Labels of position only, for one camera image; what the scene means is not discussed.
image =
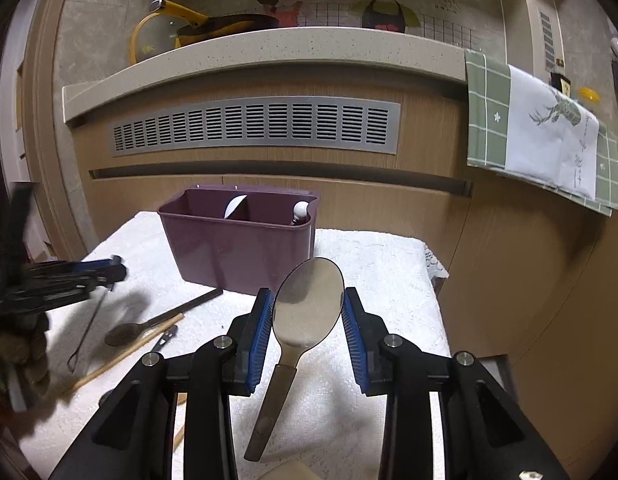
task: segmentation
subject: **metal vent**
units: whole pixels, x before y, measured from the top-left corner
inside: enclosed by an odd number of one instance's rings
[[[396,153],[400,105],[345,97],[230,99],[112,125],[114,155],[211,146],[315,146]]]
[[[553,30],[551,29],[550,18],[538,9],[540,13],[540,24],[544,36],[544,67],[548,72],[555,68],[555,49],[553,47]]]

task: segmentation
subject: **wooden stick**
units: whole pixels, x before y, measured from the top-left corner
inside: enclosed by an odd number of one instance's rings
[[[182,424],[182,428],[180,428],[178,432],[176,433],[176,436],[173,437],[173,452],[176,452],[176,449],[178,448],[178,446],[180,445],[180,442],[182,442],[182,439],[184,437],[185,437],[185,425]]]
[[[171,319],[168,319],[164,323],[158,325],[158,327],[153,332],[144,336],[142,339],[138,339],[138,341],[136,341],[132,346],[129,346],[129,348],[127,348],[121,354],[118,354],[116,357],[114,357],[111,360],[111,362],[108,362],[107,364],[101,366],[100,368],[91,372],[90,374],[85,375],[83,378],[77,381],[71,388],[69,388],[65,393],[68,394],[70,392],[75,392],[76,390],[83,387],[85,384],[90,383],[96,377],[99,377],[100,375],[102,375],[104,372],[111,370],[111,368],[116,366],[120,361],[129,357],[129,355],[134,353],[137,349],[146,345],[149,341],[151,341],[151,339],[155,339],[157,336],[162,334],[162,332],[164,332],[166,329],[170,328],[171,326],[175,325],[177,322],[179,322],[183,318],[184,316],[182,314],[177,314]]]

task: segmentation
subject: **yellow jar lid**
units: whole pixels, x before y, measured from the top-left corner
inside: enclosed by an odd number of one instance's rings
[[[582,87],[580,90],[578,90],[578,95],[583,99],[586,99],[587,101],[591,101],[592,103],[600,102],[600,96],[598,95],[598,92],[592,90],[591,88]]]

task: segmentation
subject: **purple container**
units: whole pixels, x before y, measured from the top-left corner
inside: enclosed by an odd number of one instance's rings
[[[247,195],[249,221],[224,219],[240,195]],[[301,200],[309,203],[308,220],[292,226]],[[255,295],[261,286],[277,292],[289,272],[313,256],[318,202],[311,191],[200,184],[158,214],[183,280]]]

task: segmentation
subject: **green checkered towel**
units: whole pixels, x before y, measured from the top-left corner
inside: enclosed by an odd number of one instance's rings
[[[618,149],[604,123],[515,67],[471,50],[465,51],[464,59],[469,87],[467,165],[520,178],[611,216],[618,209]],[[512,71],[515,102],[510,102]],[[520,98],[522,86],[528,87],[525,99]],[[528,152],[519,153],[529,146]],[[543,168],[545,156],[548,167]]]

